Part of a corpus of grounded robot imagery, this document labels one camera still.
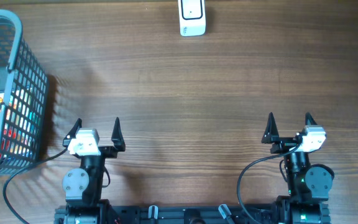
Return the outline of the black mounting rail base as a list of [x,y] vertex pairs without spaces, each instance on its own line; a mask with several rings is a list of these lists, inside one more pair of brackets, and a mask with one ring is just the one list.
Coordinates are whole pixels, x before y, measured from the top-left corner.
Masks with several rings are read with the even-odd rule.
[[248,204],[248,217],[241,207],[222,204],[214,207],[110,206],[55,210],[54,223],[331,223],[329,208],[320,205]]

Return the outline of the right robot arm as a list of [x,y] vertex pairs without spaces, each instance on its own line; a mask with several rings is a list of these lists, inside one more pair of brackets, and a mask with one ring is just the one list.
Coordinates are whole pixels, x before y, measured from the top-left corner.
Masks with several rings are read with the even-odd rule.
[[272,204],[270,223],[329,224],[329,191],[334,172],[323,164],[312,165],[309,154],[320,150],[326,131],[310,113],[305,114],[305,127],[294,137],[279,136],[275,118],[268,115],[261,142],[271,144],[271,154],[283,157],[288,195],[279,196]]

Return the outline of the grey plastic shopping basket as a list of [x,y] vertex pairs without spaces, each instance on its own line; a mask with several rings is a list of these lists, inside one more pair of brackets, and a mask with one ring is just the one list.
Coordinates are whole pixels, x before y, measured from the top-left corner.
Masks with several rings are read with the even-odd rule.
[[23,36],[23,25],[0,9],[0,175],[11,175],[40,156],[49,80]]

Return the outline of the white barcode scanner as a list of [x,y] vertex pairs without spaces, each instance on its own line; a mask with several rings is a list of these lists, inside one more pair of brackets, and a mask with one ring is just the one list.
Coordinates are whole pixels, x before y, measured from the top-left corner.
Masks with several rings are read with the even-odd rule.
[[178,0],[178,14],[181,36],[199,36],[206,32],[204,0]]

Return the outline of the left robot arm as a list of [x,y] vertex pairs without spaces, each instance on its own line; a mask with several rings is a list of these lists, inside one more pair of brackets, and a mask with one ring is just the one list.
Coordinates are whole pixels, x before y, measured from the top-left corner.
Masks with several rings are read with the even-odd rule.
[[109,200],[101,198],[103,176],[109,172],[106,159],[115,159],[126,150],[119,118],[115,119],[111,135],[112,146],[100,146],[96,129],[82,127],[82,120],[76,123],[65,136],[63,147],[80,160],[79,168],[69,170],[63,180],[66,205],[56,209],[55,223],[120,223]]

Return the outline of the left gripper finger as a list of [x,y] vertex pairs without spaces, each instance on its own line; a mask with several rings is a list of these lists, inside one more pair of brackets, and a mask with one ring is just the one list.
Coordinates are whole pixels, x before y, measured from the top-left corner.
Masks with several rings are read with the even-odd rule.
[[121,131],[120,119],[117,117],[114,121],[114,127],[111,135],[111,141],[117,152],[124,152],[126,150],[126,144]]
[[68,132],[68,134],[64,137],[63,144],[62,144],[63,147],[69,146],[71,140],[76,138],[76,134],[80,130],[81,127],[82,127],[82,119],[78,118],[76,120],[75,124],[73,125],[73,127]]

